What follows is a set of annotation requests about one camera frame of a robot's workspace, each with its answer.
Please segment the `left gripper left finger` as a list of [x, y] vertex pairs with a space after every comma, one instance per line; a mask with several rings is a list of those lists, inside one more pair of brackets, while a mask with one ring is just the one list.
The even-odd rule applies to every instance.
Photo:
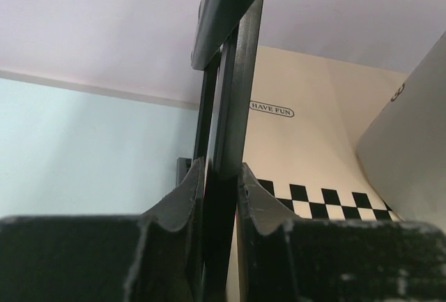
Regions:
[[200, 301], [205, 163], [140, 215], [1, 219], [2, 301]]

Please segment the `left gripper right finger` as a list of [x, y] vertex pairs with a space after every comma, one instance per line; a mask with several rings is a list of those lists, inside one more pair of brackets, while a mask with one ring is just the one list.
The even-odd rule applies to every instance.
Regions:
[[237, 226], [242, 301], [445, 300], [445, 235], [428, 223], [301, 218], [243, 164]]

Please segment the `beige three-tier shelf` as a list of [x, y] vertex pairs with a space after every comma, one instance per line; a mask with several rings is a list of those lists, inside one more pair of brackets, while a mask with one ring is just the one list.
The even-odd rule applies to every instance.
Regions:
[[[205, 160], [205, 301], [240, 298], [238, 177], [247, 164], [312, 220], [401, 218], [372, 187], [360, 138], [406, 81], [399, 73], [258, 44], [263, 0], [201, 0], [192, 67], [204, 74], [194, 157]], [[445, 235], [445, 228], [440, 229]]]

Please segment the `grey paper roll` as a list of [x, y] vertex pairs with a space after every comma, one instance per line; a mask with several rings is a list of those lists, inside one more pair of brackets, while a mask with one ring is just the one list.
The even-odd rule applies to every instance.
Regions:
[[445, 37], [360, 138], [372, 187], [401, 218], [445, 228]]

